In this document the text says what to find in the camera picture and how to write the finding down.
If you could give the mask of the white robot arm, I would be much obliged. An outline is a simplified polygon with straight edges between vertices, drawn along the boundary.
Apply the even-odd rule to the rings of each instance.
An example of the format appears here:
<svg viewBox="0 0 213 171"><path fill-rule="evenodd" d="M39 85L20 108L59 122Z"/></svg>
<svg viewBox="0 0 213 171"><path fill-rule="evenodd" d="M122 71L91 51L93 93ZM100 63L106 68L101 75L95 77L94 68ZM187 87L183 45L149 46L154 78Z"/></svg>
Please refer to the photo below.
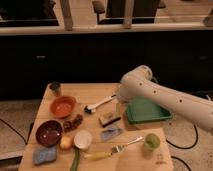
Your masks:
<svg viewBox="0 0 213 171"><path fill-rule="evenodd" d="M146 65L127 72L115 92L117 99L125 103L142 96L213 134L213 101L161 86L152 78L152 70Z"/></svg>

